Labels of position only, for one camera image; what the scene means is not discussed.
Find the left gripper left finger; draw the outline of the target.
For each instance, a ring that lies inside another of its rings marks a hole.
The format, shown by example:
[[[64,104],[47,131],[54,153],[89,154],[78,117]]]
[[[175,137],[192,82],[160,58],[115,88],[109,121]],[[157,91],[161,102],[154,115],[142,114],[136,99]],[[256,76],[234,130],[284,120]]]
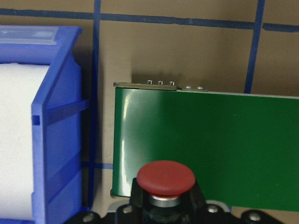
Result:
[[[145,192],[139,186],[137,178],[132,181],[131,195],[129,203],[137,208],[143,208],[145,203]]]

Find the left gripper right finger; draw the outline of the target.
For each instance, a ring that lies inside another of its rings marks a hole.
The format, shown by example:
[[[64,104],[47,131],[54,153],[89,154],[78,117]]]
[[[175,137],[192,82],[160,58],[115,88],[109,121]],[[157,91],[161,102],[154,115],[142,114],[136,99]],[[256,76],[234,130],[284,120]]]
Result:
[[[206,200],[197,181],[188,191],[188,201],[192,207],[203,207],[206,205]]]

